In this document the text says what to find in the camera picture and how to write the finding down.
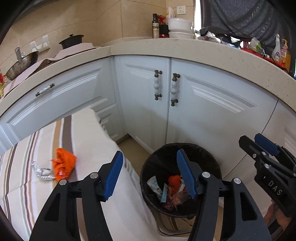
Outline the person's right hand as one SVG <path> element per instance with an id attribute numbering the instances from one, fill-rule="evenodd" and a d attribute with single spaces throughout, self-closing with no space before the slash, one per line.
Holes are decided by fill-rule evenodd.
<path id="1" fill-rule="evenodd" d="M 271 205 L 269 206 L 268 211 L 264 216 L 264 220 L 268 227 L 276 220 L 277 223 L 281 226 L 282 230 L 285 231 L 292 218 L 285 216 L 285 214 L 276 205 L 276 203 L 271 200 Z"/>

